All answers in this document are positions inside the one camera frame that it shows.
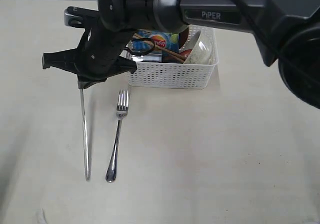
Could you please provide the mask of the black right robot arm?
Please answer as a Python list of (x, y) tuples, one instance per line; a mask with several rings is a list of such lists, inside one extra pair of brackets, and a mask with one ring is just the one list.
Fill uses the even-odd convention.
[(78, 77), (80, 88), (137, 70), (121, 57), (140, 29), (179, 33), (199, 25), (251, 33), (266, 66), (278, 63), (286, 87), (320, 106), (320, 0), (97, 0), (97, 10), (70, 6), (67, 26), (84, 33), (75, 49), (44, 53), (42, 67)]

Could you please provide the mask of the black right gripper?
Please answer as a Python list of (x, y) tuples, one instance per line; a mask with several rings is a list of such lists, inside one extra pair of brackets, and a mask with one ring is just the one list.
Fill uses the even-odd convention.
[(121, 53), (135, 33), (135, 29), (112, 32), (95, 25), (85, 30), (77, 48), (44, 53), (42, 68), (54, 67), (83, 77), (77, 79), (78, 89), (88, 89), (122, 73), (134, 73), (136, 62), (121, 57)]

